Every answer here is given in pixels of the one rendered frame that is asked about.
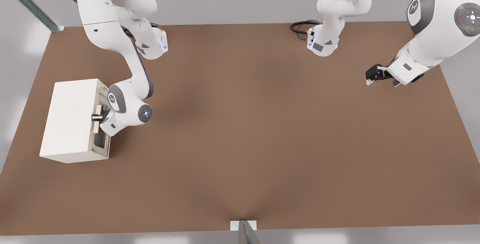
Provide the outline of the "silver frame post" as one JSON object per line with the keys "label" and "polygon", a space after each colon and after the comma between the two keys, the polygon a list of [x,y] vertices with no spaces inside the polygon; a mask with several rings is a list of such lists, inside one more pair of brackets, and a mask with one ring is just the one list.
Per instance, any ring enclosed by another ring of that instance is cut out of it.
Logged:
{"label": "silver frame post", "polygon": [[17,0],[51,32],[63,32],[65,26],[57,25],[33,0]]}
{"label": "silver frame post", "polygon": [[238,244],[262,244],[257,236],[257,220],[230,221],[230,230],[238,231]]}

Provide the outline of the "white oven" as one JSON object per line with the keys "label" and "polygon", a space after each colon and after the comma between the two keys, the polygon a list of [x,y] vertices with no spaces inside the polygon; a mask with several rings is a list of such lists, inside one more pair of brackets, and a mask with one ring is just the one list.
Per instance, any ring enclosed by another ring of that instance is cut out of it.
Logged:
{"label": "white oven", "polygon": [[62,163],[107,160],[91,150],[96,79],[57,82],[50,101],[40,157]]}

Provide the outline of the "pale oven door handle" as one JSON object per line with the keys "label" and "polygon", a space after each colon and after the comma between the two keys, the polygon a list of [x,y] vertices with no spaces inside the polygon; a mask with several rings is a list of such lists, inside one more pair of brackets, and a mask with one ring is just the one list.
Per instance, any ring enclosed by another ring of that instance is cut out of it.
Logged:
{"label": "pale oven door handle", "polygon": [[99,123],[100,123],[100,119],[102,118],[101,116],[102,110],[103,110],[103,105],[98,104],[94,109],[94,114],[91,116],[91,119],[94,122],[93,129],[92,129],[93,134],[99,133],[99,130],[100,130]]}

